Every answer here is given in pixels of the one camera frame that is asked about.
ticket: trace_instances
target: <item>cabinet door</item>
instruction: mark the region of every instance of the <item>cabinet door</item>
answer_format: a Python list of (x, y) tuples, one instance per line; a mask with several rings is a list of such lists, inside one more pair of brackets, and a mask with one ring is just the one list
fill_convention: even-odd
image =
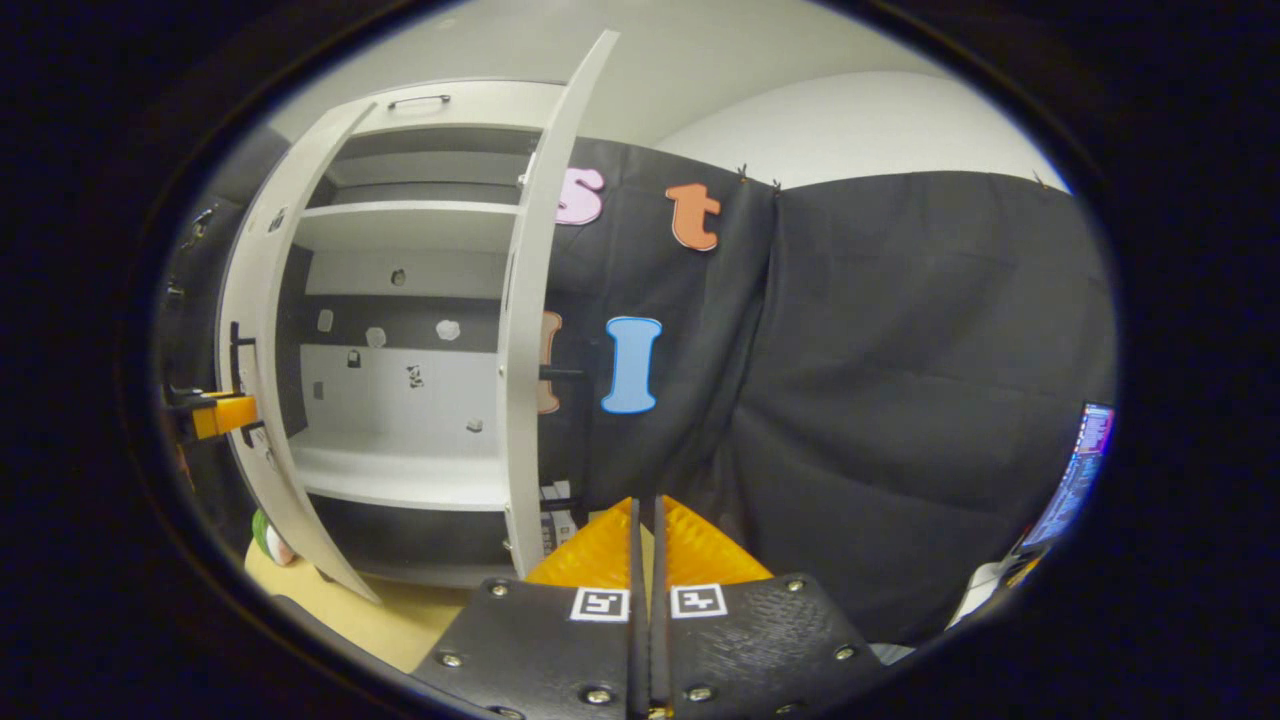
[(524, 578), (543, 559), (538, 478), (538, 368), (543, 304), (556, 210), (577, 126), (618, 33), (604, 31), (577, 67), (538, 141), (520, 197), (507, 256), (498, 322), (498, 423), (500, 461), (511, 501), (507, 528), (516, 571)]
[[(234, 354), (243, 389), (257, 400), (264, 427), (251, 433), (257, 438), (252, 446), (238, 432), (229, 437), (241, 470), (276, 532), (298, 555), (334, 580), (380, 602), (338, 551), (306, 489), (297, 482), (275, 377), (275, 313), (298, 217), (325, 168), (372, 108), (372, 102), (361, 100), (321, 115), (276, 164), (253, 200), (223, 284), (218, 382), (223, 391), (236, 387), (232, 377)], [(253, 343), (233, 347), (232, 323), (238, 324), (239, 337), (253, 338)]]

